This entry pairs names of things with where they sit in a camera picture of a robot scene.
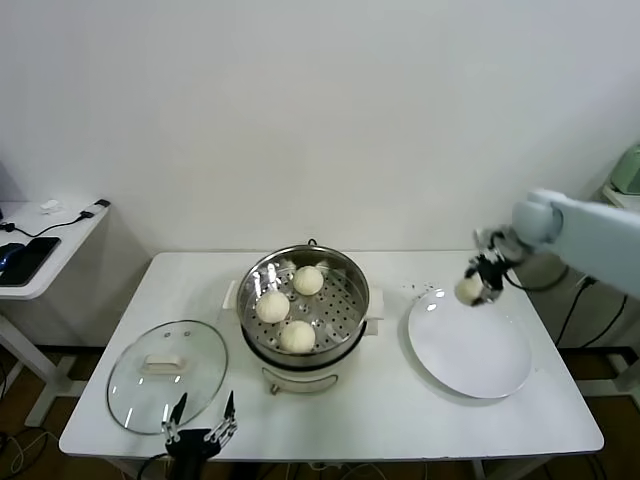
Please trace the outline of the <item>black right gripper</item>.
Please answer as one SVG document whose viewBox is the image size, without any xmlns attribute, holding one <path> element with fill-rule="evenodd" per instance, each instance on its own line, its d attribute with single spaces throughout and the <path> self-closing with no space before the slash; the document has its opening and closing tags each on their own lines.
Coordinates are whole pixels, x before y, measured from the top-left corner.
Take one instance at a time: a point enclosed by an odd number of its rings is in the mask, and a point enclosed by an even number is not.
<svg viewBox="0 0 640 480">
<path fill-rule="evenodd" d="M 474 280 L 478 305 L 494 303 L 504 290 L 503 263 L 479 254 L 469 260 L 464 278 Z"/>
</svg>

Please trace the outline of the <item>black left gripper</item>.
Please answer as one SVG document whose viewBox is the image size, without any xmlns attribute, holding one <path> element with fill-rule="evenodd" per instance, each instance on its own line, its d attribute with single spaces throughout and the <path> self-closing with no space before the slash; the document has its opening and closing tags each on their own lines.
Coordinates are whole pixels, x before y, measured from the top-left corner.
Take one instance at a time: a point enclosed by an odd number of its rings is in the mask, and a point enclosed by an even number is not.
<svg viewBox="0 0 640 480">
<path fill-rule="evenodd" d="M 228 443 L 237 431 L 234 392 L 229 393 L 223 418 L 213 429 L 190 429 L 178 432 L 187 403 L 185 392 L 162 422 L 165 446 L 173 460 L 169 480 L 199 480 L 206 462 L 220 453 L 220 443 Z"/>
</svg>

